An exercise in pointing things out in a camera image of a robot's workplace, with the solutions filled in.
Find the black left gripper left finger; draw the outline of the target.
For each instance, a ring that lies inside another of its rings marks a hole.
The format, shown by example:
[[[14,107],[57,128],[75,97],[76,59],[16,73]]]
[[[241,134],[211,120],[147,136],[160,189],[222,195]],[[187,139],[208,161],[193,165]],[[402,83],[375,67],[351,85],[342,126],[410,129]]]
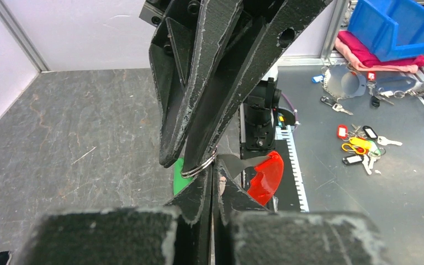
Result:
[[[209,264],[213,170],[165,205],[43,216],[18,264]]]

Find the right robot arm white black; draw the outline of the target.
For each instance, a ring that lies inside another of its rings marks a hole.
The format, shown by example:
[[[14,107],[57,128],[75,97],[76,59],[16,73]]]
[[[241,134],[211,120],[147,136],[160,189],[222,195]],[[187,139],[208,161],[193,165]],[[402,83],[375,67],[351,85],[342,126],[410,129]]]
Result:
[[[186,175],[207,166],[243,109],[253,150],[273,147],[274,80],[265,74],[329,1],[145,1],[155,32],[149,60],[160,111],[159,163],[185,154]]]

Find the small green object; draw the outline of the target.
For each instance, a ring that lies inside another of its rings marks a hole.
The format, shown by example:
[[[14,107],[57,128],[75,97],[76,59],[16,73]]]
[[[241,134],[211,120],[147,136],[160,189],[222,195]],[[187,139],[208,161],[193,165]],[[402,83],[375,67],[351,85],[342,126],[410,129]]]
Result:
[[[184,166],[184,158],[180,157],[174,163],[174,175],[173,175],[173,196],[175,197],[180,193],[190,182],[195,178],[194,176],[185,178],[182,176],[182,170]]]

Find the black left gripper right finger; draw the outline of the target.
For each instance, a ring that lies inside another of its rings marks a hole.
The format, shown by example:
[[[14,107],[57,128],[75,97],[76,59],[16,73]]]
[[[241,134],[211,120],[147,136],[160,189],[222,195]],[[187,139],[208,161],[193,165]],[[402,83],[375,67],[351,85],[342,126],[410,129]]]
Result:
[[[218,159],[213,171],[216,264],[392,264],[379,229],[349,211],[276,213],[259,205]]]

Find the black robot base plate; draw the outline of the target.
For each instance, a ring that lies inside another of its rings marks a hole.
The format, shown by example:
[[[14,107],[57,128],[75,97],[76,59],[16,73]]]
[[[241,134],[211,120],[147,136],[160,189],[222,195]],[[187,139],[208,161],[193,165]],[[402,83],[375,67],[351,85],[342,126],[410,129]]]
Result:
[[[275,110],[276,119],[270,131],[253,138],[253,128],[240,111],[240,155],[243,160],[255,157],[262,162],[246,168],[241,174],[241,186],[259,204],[273,212],[308,212],[303,178],[296,155],[293,131],[298,121],[292,111]]]

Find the metal key holder red handle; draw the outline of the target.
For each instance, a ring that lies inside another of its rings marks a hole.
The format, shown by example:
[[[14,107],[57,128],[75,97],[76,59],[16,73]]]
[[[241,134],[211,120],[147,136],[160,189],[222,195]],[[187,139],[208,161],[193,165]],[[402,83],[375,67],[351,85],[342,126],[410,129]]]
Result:
[[[254,169],[256,174],[250,180],[247,194],[257,203],[265,206],[273,198],[284,172],[284,162],[277,151],[245,160],[232,154],[218,155],[217,158],[224,162],[232,178],[235,178],[247,168]]]

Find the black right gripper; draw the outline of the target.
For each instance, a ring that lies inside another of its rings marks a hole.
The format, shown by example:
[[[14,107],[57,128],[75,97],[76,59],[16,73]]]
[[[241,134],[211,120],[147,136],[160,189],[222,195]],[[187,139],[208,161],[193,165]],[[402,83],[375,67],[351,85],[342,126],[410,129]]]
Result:
[[[240,104],[331,1],[146,1],[159,163],[201,171]]]

